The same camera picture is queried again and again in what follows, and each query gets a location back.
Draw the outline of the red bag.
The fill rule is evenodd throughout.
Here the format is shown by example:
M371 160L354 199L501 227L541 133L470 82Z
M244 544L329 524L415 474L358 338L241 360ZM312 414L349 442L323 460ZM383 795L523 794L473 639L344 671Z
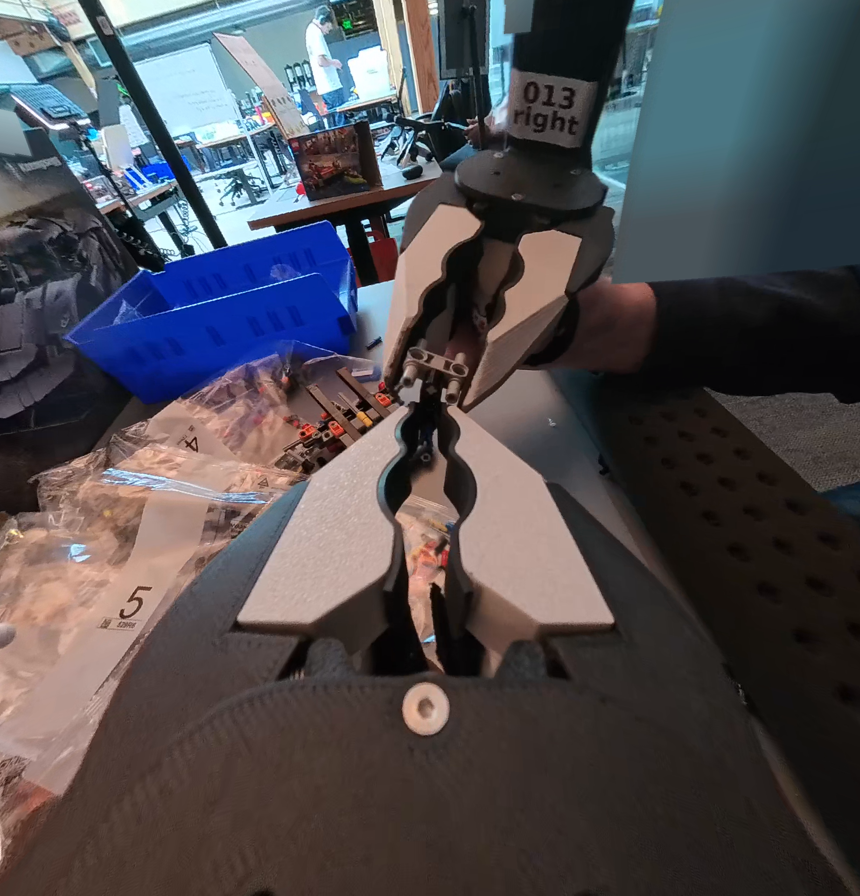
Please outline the red bag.
M399 245L397 241L384 231L370 228L365 231L371 260L377 272L379 282L388 282L395 278Z

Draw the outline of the black connector with blue pin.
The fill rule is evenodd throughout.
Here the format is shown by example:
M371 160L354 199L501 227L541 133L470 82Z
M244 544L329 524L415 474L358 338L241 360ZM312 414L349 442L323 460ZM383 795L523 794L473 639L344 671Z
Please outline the black connector with blue pin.
M436 432L444 405L438 399L409 405L400 434L406 447L406 460L413 471L423 471L435 463Z

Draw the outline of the dark grey lego chassis frame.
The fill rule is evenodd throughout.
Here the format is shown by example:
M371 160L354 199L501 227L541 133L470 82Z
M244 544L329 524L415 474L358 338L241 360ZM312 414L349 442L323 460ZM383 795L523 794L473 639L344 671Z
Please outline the dark grey lego chassis frame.
M317 410L314 420L298 410L283 418L294 431L294 439L273 465L301 476L311 476L325 467L400 405L384 382L364 383L355 371L336 362L331 362L327 385L310 382L289 368L279 385L285 397L307 398Z

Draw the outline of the black metal post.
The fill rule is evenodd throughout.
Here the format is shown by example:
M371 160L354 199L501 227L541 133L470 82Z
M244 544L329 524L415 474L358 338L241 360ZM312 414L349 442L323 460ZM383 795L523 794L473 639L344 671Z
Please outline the black metal post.
M112 24L102 2L79 1L78 5L88 18L88 22L102 43L123 87L129 93L133 104L141 113L143 120L155 141L155 145L169 165L189 207L198 218L200 228L203 230L214 249L226 248L228 243L222 230L217 224L206 200L202 196L199 185L189 172L174 138L170 135L163 118L155 106L153 98L149 94L133 61L124 48L122 39Z

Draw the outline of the wooden table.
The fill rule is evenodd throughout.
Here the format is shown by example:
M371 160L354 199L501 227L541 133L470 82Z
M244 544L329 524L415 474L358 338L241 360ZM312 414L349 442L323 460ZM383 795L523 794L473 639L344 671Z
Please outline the wooden table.
M284 232L320 220L346 231L348 247L362 286L380 281L374 263L368 234L364 223L383 223L385 216L403 203L413 199L441 174L435 161L422 162L419 176L406 178L403 170L393 161L379 163L380 183L369 190L352 195L319 200L296 198L277 193L266 203L255 208L247 221L249 230L273 230Z

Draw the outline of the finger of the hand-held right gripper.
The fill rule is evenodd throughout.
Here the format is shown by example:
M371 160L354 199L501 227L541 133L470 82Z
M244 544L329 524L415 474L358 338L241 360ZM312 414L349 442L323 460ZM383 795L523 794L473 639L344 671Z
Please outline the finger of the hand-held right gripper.
M496 301L461 409L474 409L548 342L567 308L582 242L570 231L530 232L517 242L517 274Z
M386 385L399 385L408 352L419 342L427 350L444 352L443 334L454 316L455 279L479 248L482 229L483 222L465 206L411 203L383 338Z

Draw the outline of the blue plastic bin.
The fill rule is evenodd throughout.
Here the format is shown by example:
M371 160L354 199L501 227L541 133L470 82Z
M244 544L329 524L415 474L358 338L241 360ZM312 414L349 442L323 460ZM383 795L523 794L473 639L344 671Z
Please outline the blue plastic bin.
M354 263L326 220L167 263L151 280L177 308L312 274L320 275L351 313L357 310Z
M145 404L176 399L246 362L300 342L343 354L357 330L351 296L310 274L173 307L143 275L67 336Z

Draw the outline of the person's right hand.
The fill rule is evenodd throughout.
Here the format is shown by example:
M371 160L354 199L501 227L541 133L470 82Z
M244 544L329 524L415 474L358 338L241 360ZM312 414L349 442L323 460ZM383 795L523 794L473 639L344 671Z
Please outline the person's right hand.
M602 277L579 295L580 319L572 345L580 370L637 373L657 332L657 298L648 283L614 283Z

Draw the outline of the wooden pegboard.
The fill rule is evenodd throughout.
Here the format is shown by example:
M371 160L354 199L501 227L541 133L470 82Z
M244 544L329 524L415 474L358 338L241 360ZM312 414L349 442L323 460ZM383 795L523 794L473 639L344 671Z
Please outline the wooden pegboard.
M245 37L214 31L213 37L261 90L285 140L307 136L310 129L287 88Z

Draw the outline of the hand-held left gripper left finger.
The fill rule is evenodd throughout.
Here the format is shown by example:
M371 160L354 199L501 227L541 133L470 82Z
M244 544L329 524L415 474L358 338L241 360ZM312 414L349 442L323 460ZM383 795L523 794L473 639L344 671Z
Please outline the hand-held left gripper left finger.
M243 630L338 640L374 674L428 669L397 521L419 428L416 409L397 409L310 478L238 613Z

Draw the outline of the small clear bag of pins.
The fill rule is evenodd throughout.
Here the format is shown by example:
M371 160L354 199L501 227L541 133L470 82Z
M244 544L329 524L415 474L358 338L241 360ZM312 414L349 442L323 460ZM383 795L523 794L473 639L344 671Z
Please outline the small clear bag of pins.
M449 536L455 520L450 509L412 495L396 514L404 538L408 574L408 604L421 644L435 644L431 587L442 587Z

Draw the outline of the black screen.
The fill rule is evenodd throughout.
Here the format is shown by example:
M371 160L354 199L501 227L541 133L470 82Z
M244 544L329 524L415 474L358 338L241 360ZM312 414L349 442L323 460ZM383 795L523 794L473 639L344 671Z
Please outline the black screen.
M443 81L482 75L489 67L489 2L438 1L438 62Z

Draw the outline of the light grey beam with pins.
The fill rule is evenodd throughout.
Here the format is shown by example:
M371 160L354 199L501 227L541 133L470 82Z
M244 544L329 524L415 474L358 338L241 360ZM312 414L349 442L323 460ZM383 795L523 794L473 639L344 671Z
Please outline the light grey beam with pins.
M457 407L469 376L467 356L458 353L453 359L428 350L420 341L408 349L397 385L399 397L407 401L437 402Z

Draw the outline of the pile of clear parts bags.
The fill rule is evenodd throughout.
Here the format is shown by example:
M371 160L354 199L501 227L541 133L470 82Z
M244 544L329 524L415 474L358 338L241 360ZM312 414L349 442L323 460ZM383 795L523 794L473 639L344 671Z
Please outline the pile of clear parts bags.
M180 591L307 476L273 462L294 439L286 369L327 385L331 362L283 342L35 478L39 512L0 521L0 840L74 776L123 671Z

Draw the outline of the red lego box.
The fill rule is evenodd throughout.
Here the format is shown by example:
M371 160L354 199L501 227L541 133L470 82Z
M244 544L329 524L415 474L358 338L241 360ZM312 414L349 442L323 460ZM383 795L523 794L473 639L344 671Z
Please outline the red lego box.
M382 186L369 123L358 121L288 142L310 202L365 193Z

